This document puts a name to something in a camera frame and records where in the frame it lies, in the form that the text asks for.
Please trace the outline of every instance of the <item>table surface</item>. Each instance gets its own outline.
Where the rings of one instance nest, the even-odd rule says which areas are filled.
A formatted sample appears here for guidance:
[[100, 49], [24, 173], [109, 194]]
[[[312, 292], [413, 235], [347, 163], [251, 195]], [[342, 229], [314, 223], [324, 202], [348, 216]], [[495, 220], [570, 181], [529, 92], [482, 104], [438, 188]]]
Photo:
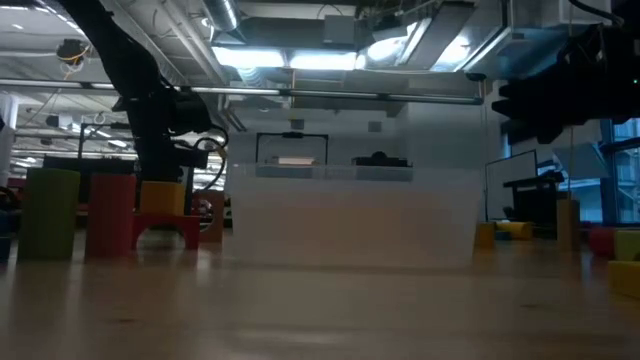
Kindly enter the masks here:
[[549, 243], [420, 270], [227, 263], [206, 245], [85, 264], [79, 246], [0, 268], [0, 358], [640, 358], [640, 301]]

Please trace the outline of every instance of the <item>pipe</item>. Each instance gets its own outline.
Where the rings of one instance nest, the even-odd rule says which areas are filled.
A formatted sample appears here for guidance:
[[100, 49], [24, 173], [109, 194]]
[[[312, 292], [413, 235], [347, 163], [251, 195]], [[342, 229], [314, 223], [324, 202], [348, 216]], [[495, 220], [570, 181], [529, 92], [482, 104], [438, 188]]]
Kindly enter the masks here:
[[164, 7], [164, 5], [160, 0], [158, 1], [158, 11], [164, 17], [167, 18], [167, 22], [169, 23], [169, 27], [171, 27], [171, 30], [174, 32], [174, 34], [176, 34], [178, 39], [180, 39], [180, 42], [182, 42], [182, 45], [184, 45], [184, 47], [187, 48], [187, 51], [189, 51], [189, 54], [193, 56], [193, 58], [196, 60], [198, 65], [200, 65], [200, 67], [205, 72], [205, 74], [207, 74], [207, 77], [209, 77], [209, 79], [214, 83], [224, 83], [222, 78], [220, 78], [220, 76], [216, 74], [216, 72], [211, 68], [209, 64], [207, 64], [207, 61], [203, 58], [203, 55], [200, 54], [198, 50], [196, 50], [193, 47], [193, 44], [191, 44], [189, 39], [187, 39], [187, 36], [182, 32], [182, 30], [180, 29], [180, 26], [178, 26], [176, 21], [169, 14], [169, 12], [167, 11], [167, 9]]
[[[50, 150], [50, 149], [13, 149], [11, 154], [29, 154], [31, 157], [44, 157], [45, 155], [69, 155], [76, 156], [75, 151], [69, 150]], [[137, 158], [138, 154], [134, 152], [117, 152], [117, 151], [85, 151], [82, 153], [82, 156], [107, 156], [107, 155], [117, 155], [119, 157], [131, 157]], [[218, 155], [209, 155], [209, 160], [220, 160], [220, 156]]]
[[229, 32], [240, 24], [240, 9], [235, 0], [204, 0], [204, 11], [218, 31]]
[[4, 57], [22, 57], [22, 58], [32, 58], [32, 57], [49, 57], [56, 56], [54, 52], [35, 52], [35, 51], [10, 51], [10, 50], [0, 50], [0, 56]]
[[[45, 134], [24, 134], [24, 133], [16, 133], [16, 138], [29, 138], [29, 139], [52, 139], [52, 140], [79, 140], [81, 135], [45, 135]], [[134, 141], [135, 139], [131, 136], [112, 136], [109, 138], [106, 137], [91, 137], [86, 138], [87, 141]]]
[[258, 68], [236, 68], [238, 75], [248, 87], [264, 88], [267, 87], [267, 81], [262, 72]]
[[[49, 80], [25, 80], [25, 79], [0, 79], [0, 86], [31, 87], [45, 89], [76, 89], [76, 90], [105, 90], [113, 89], [108, 83], [91, 83], [77, 81], [49, 81]], [[201, 94], [227, 94], [247, 96], [300, 96], [319, 97], [333, 99], [397, 101], [451, 105], [482, 105], [484, 100], [479, 97], [426, 95], [426, 94], [389, 94], [369, 93], [355, 91], [326, 91], [326, 90], [296, 90], [296, 89], [250, 89], [233, 87], [193, 87], [196, 93]]]
[[216, 81], [215, 83], [218, 85], [226, 84], [227, 79], [224, 69], [216, 59], [215, 55], [213, 55], [211, 46], [206, 46], [202, 42], [202, 35], [200, 35], [200, 33], [193, 27], [191, 21], [189, 21], [187, 16], [184, 14], [184, 11], [176, 5], [174, 0], [164, 0], [164, 2], [161, 3], [161, 6], [164, 7], [165, 11], [168, 10], [167, 13], [175, 16], [175, 19], [178, 20], [182, 27], [187, 31], [187, 34], [191, 37], [193, 42], [196, 44], [196, 47], [200, 50], [201, 55], [204, 57], [207, 63], [209, 63], [211, 69], [213, 69], [213, 71], [216, 73], [218, 81]]

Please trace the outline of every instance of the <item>yellow cylinder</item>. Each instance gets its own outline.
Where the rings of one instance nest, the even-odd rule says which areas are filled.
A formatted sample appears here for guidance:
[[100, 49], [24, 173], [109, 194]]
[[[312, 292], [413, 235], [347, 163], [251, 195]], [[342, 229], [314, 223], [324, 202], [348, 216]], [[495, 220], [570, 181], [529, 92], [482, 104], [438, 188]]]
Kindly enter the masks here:
[[533, 224], [531, 223], [497, 223], [496, 227], [500, 231], [506, 231], [511, 234], [511, 238], [514, 240], [533, 239]]
[[496, 224], [480, 223], [476, 225], [476, 249], [493, 249], [496, 247]]
[[140, 190], [140, 213], [184, 215], [184, 196], [182, 184], [144, 181]]

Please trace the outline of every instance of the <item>black object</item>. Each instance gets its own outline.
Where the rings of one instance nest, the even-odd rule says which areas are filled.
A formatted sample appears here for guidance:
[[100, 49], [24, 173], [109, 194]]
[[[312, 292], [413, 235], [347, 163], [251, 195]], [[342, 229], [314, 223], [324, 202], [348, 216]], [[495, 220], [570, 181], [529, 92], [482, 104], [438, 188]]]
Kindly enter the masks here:
[[46, 156], [42, 167], [79, 172], [78, 202], [81, 204], [89, 202], [91, 175], [94, 173], [120, 175], [133, 175], [134, 173], [134, 161], [122, 159], [76, 159]]
[[59, 0], [100, 53], [102, 65], [121, 98], [135, 138], [143, 180], [177, 181], [180, 166], [206, 167], [208, 152], [178, 148], [171, 141], [190, 131], [226, 131], [211, 123], [206, 104], [190, 89], [177, 90], [153, 56], [113, 21], [99, 0]]
[[633, 24], [592, 25], [569, 39], [554, 65], [500, 88], [507, 99], [492, 107], [510, 118], [503, 126], [509, 142], [536, 137], [548, 144], [564, 127], [589, 119], [619, 124], [639, 117], [639, 42], [640, 30]]
[[303, 134], [301, 132], [283, 132], [283, 133], [257, 133], [256, 134], [256, 163], [260, 155], [260, 138], [263, 136], [280, 136], [284, 139], [303, 139], [306, 137], [316, 137], [324, 139], [324, 164], [329, 164], [329, 135], [326, 134]]
[[520, 154], [516, 154], [516, 155], [512, 155], [508, 158], [505, 159], [499, 159], [499, 160], [495, 160], [495, 161], [491, 161], [488, 162], [487, 164], [485, 164], [484, 166], [484, 184], [485, 184], [485, 194], [484, 194], [484, 216], [485, 216], [485, 221], [489, 222], [489, 178], [488, 178], [488, 174], [489, 174], [489, 166], [503, 162], [503, 161], [509, 161], [509, 160], [513, 160], [513, 158], [519, 157], [519, 156], [524, 156], [527, 154], [533, 153], [533, 163], [534, 163], [534, 168], [532, 169], [532, 174], [537, 174], [538, 172], [538, 152], [536, 150], [529, 150], [529, 151], [525, 151], [523, 153]]
[[351, 163], [356, 166], [411, 167], [407, 159], [390, 158], [382, 151], [377, 151], [370, 157], [355, 157]]
[[[361, 166], [356, 169], [357, 180], [400, 182], [413, 180], [413, 172], [395, 169], [410, 168], [411, 166], [406, 159], [390, 158], [382, 151], [376, 151], [370, 157], [353, 158], [351, 162], [356, 166]], [[366, 167], [376, 167], [376, 169], [367, 169]]]
[[85, 59], [85, 52], [89, 44], [78, 39], [64, 39], [56, 49], [58, 59], [67, 65], [80, 65]]
[[513, 194], [513, 209], [505, 209], [505, 215], [512, 221], [555, 225], [556, 203], [565, 197], [561, 195], [564, 193], [556, 191], [556, 184], [562, 182], [562, 173], [549, 171], [541, 176], [504, 183]]

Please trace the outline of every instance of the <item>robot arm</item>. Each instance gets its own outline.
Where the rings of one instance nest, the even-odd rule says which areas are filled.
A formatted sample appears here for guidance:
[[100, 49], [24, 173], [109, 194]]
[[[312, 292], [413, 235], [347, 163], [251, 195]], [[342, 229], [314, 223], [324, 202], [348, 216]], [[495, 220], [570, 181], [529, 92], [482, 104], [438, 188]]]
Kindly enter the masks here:
[[189, 90], [175, 89], [153, 56], [124, 32], [100, 0], [58, 0], [100, 54], [105, 72], [121, 98], [114, 110], [127, 112], [142, 178], [176, 181], [180, 166], [206, 167], [208, 152], [180, 148], [171, 136], [204, 132], [214, 126], [206, 104]]

